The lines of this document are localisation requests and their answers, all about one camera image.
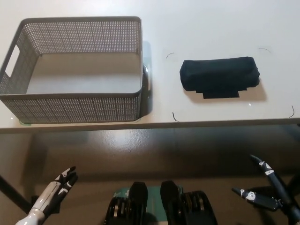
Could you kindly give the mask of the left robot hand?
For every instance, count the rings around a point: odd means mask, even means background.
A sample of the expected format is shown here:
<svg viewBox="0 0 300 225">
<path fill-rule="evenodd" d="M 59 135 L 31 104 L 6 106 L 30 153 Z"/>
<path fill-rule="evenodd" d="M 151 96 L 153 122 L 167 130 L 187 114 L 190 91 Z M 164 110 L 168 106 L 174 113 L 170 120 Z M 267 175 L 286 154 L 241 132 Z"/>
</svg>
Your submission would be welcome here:
<svg viewBox="0 0 300 225">
<path fill-rule="evenodd" d="M 41 212 L 44 216 L 42 220 L 45 221 L 58 208 L 76 183 L 78 175 L 75 170 L 76 167 L 72 166 L 50 182 L 33 204 L 31 212 Z"/>
</svg>

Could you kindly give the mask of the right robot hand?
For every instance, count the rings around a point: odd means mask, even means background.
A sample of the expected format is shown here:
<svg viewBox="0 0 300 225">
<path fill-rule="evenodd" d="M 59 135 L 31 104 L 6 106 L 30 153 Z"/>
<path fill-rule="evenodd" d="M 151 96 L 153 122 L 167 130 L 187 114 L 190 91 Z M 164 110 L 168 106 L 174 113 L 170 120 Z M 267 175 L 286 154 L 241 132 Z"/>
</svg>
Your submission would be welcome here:
<svg viewBox="0 0 300 225">
<path fill-rule="evenodd" d="M 288 224 L 300 223 L 300 206 L 291 189 L 282 181 L 275 170 L 257 156 L 250 155 L 251 161 L 266 176 L 269 186 L 242 189 L 233 187 L 232 191 L 247 203 L 264 210 L 281 210 L 288 218 Z"/>
</svg>

